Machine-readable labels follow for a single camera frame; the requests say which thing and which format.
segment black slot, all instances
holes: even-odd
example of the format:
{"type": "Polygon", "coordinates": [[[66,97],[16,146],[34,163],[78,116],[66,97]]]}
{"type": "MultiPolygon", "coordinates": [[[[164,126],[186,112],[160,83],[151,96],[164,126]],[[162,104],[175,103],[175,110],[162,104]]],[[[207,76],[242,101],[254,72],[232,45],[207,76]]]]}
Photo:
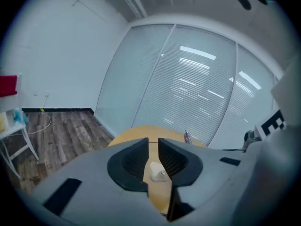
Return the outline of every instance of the black slot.
{"type": "Polygon", "coordinates": [[[70,199],[73,197],[82,182],[68,178],[43,204],[49,211],[60,216],[70,199]]]}
{"type": "Polygon", "coordinates": [[[240,160],[236,160],[236,159],[229,158],[229,157],[223,157],[220,159],[220,161],[230,164],[230,165],[234,165],[234,166],[238,166],[240,164],[240,160]]]}

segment wooden floor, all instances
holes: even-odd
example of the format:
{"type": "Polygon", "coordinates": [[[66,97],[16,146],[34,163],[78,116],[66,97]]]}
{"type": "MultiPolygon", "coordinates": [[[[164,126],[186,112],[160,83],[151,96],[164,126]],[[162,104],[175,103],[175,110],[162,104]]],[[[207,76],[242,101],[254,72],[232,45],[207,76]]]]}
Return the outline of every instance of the wooden floor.
{"type": "MultiPolygon", "coordinates": [[[[26,115],[29,119],[28,133],[42,129],[49,123],[49,118],[42,113],[26,115]]],[[[13,160],[21,176],[20,180],[7,167],[13,186],[27,193],[77,156],[92,150],[102,150],[112,141],[90,112],[51,112],[47,115],[51,118],[50,126],[42,132],[30,135],[39,160],[35,159],[30,149],[26,149],[13,160]]],[[[4,142],[10,155],[25,145],[22,136],[12,136],[4,142]]]]}

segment window blinds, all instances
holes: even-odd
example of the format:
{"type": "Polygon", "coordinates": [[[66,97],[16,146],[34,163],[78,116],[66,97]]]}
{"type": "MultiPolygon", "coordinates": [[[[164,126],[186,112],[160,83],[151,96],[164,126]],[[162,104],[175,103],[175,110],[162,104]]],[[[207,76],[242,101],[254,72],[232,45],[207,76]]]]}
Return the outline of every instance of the window blinds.
{"type": "Polygon", "coordinates": [[[231,95],[236,47],[222,36],[177,26],[154,70],[133,127],[187,130],[207,144],[231,95]]]}
{"type": "Polygon", "coordinates": [[[242,148],[244,135],[266,117],[273,107],[270,90],[274,75],[245,48],[238,47],[238,71],[228,109],[209,144],[215,149],[242,148]]]}
{"type": "Polygon", "coordinates": [[[131,128],[151,71],[172,27],[134,27],[120,44],[104,79],[95,113],[113,135],[131,128]]]}

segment white wall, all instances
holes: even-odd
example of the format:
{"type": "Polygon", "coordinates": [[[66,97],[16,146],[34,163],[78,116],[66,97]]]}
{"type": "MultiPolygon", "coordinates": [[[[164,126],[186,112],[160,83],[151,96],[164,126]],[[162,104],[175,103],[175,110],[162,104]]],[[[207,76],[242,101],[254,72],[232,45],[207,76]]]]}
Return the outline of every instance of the white wall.
{"type": "Polygon", "coordinates": [[[2,74],[23,75],[23,107],[92,108],[127,27],[105,0],[28,0],[4,40],[2,74]]]}

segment small bottle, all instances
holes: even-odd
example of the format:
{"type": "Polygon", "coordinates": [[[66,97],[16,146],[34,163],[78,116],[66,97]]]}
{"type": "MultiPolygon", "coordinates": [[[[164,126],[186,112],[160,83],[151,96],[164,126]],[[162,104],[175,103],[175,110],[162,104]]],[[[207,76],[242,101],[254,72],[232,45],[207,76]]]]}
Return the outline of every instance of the small bottle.
{"type": "Polygon", "coordinates": [[[184,141],[187,144],[192,144],[192,137],[189,134],[189,132],[187,132],[187,130],[185,130],[185,133],[184,133],[184,141]]]}

